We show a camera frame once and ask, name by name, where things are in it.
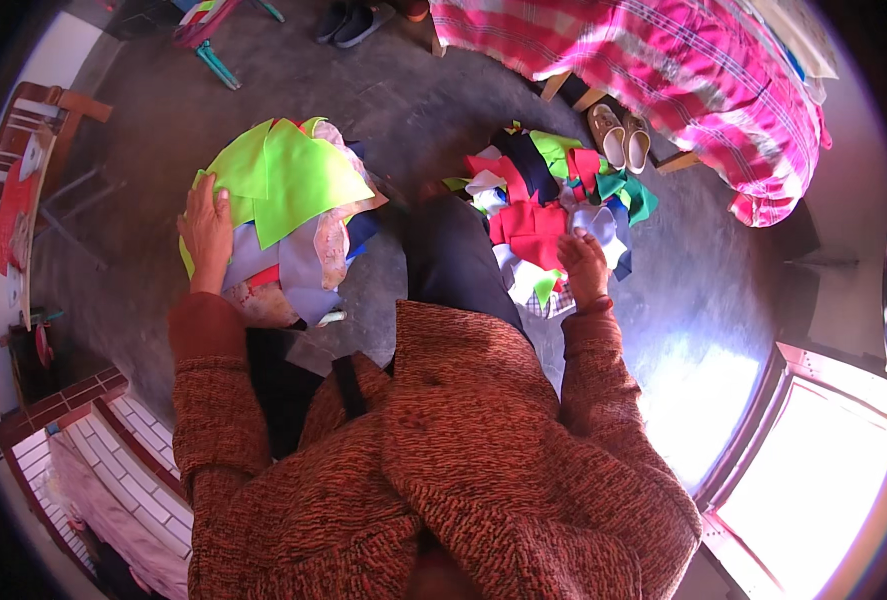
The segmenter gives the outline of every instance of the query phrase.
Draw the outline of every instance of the sweater sleeve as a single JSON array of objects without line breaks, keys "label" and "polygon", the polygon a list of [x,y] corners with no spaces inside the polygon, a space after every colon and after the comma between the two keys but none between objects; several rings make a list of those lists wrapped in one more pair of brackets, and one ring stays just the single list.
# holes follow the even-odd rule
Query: sweater sleeve
[{"label": "sweater sleeve", "polygon": [[566,368],[560,422],[571,435],[604,450],[605,460],[615,461],[612,474],[632,474],[622,485],[609,486],[597,508],[636,507],[638,519],[660,530],[658,538],[648,532],[628,534],[624,541],[639,559],[643,596],[669,597],[700,543],[700,518],[677,476],[647,439],[637,408],[640,388],[624,364],[612,308],[605,296],[563,322]]},{"label": "sweater sleeve", "polygon": [[239,311],[218,295],[188,294],[170,313],[170,344],[173,455],[195,511],[196,540],[209,516],[269,467],[269,439],[250,385]]}]

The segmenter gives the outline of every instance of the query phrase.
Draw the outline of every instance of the woman's left hand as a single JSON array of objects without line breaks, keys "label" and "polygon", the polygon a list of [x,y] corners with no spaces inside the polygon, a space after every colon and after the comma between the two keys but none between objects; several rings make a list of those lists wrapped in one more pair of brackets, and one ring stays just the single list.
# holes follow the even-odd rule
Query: woman's left hand
[{"label": "woman's left hand", "polygon": [[221,293],[226,265],[233,254],[233,223],[230,222],[230,192],[223,188],[214,202],[213,184],[216,174],[199,181],[197,189],[187,192],[187,214],[176,220],[190,258],[194,275],[190,293]]}]

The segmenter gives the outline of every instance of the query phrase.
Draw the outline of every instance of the woman's right hand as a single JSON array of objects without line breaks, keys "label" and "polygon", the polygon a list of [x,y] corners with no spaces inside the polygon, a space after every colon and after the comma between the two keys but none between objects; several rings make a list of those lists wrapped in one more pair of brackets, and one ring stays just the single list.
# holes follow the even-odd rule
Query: woman's right hand
[{"label": "woman's right hand", "polygon": [[570,292],[577,310],[583,310],[601,296],[606,296],[610,269],[606,266],[604,249],[593,234],[577,227],[573,235],[561,235],[557,240],[557,258],[570,277]]}]

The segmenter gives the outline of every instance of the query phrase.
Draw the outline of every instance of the beige slipper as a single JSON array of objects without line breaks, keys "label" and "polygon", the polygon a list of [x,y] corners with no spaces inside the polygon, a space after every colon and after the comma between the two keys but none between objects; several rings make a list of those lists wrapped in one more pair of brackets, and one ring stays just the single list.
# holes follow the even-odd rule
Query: beige slipper
[{"label": "beige slipper", "polygon": [[613,114],[610,107],[604,103],[594,105],[586,114],[586,120],[590,124],[590,132],[593,141],[610,168],[619,171],[627,166],[627,157],[624,153],[624,138],[627,131],[620,125],[617,115]]},{"label": "beige slipper", "polygon": [[643,173],[643,167],[647,164],[647,153],[650,151],[650,134],[647,133],[647,123],[628,112],[624,115],[624,128],[627,130],[624,140],[627,169],[634,175],[640,175]]}]

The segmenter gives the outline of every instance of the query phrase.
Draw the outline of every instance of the bed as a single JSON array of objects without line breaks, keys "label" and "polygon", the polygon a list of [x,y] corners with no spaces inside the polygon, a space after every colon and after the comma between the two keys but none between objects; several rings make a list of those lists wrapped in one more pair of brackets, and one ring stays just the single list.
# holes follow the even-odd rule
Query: bed
[{"label": "bed", "polygon": [[699,160],[735,189],[741,222],[766,227],[803,196],[830,137],[819,81],[795,69],[754,3],[432,0],[434,52],[488,54],[547,79],[544,98],[577,75],[590,91],[576,109],[612,96],[677,145],[677,166]]}]

